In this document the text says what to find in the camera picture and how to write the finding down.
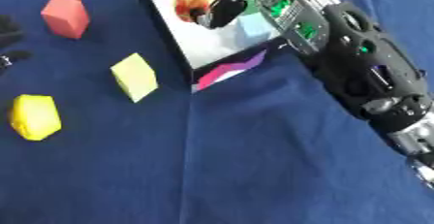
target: pink cube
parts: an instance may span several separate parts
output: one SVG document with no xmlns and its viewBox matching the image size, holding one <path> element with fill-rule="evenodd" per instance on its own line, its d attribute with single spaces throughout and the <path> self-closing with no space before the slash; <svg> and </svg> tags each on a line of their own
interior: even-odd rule
<svg viewBox="0 0 434 224">
<path fill-rule="evenodd" d="M 81 38 L 89 24 L 81 0 L 49 0 L 41 15 L 54 34 L 72 39 Z"/>
</svg>

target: robotic hand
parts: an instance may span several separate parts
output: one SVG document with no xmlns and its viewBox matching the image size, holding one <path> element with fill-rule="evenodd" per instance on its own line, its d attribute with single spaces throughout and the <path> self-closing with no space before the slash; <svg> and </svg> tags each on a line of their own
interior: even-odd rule
<svg viewBox="0 0 434 224">
<path fill-rule="evenodd" d="M 425 72 L 380 25 L 340 0 L 255 0 L 263 16 L 351 115 L 363 119 L 434 188 L 434 106 Z M 197 24 L 224 26 L 244 0 L 193 10 Z"/>
</svg>

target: yellow cube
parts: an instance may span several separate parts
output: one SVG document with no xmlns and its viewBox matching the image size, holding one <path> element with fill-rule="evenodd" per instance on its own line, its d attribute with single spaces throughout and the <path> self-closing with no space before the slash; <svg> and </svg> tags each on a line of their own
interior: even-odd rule
<svg viewBox="0 0 434 224">
<path fill-rule="evenodd" d="M 54 100 L 50 96 L 20 95 L 14 99 L 12 127 L 29 141 L 38 142 L 62 128 Z"/>
<path fill-rule="evenodd" d="M 111 71 L 119 86 L 135 103 L 158 88 L 154 70 L 137 53 L 113 65 Z"/>
</svg>

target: black object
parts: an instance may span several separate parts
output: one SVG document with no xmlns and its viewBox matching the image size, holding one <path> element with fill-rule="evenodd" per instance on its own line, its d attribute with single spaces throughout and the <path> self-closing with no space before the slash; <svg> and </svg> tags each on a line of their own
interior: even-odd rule
<svg viewBox="0 0 434 224">
<path fill-rule="evenodd" d="M 19 26 L 9 16 L 0 15 L 0 48 L 20 41 L 22 37 Z"/>
<path fill-rule="evenodd" d="M 237 18 L 247 8 L 244 0 L 215 0 L 211 6 L 210 28 L 224 27 Z"/>
<path fill-rule="evenodd" d="M 31 55 L 32 54 L 30 52 L 25 50 L 13 50 L 0 54 L 0 74 L 17 63 L 17 61 L 27 59 Z"/>
<path fill-rule="evenodd" d="M 367 119 L 379 133 L 402 130 L 420 120 L 431 98 L 422 73 L 406 53 L 364 12 L 351 3 L 327 6 L 327 45 L 301 57 L 325 89 L 353 116 Z M 376 99 L 401 99 L 381 113 L 365 105 Z"/>
</svg>

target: blue tablecloth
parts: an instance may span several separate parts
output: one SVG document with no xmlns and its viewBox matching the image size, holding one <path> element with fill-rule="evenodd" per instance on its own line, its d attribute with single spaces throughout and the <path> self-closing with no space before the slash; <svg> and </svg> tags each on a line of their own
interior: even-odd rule
<svg viewBox="0 0 434 224">
<path fill-rule="evenodd" d="M 434 71 L 434 0 L 351 0 Z M 33 57 L 0 78 L 1 224 L 422 224 L 434 192 L 288 53 L 190 96 L 138 0 L 83 0 L 80 41 L 53 36 L 47 0 L 0 0 Z M 133 104 L 109 66 L 133 52 L 161 88 Z M 431 85 L 434 78 L 429 77 Z M 29 143 L 7 113 L 52 95 L 63 129 Z"/>
</svg>

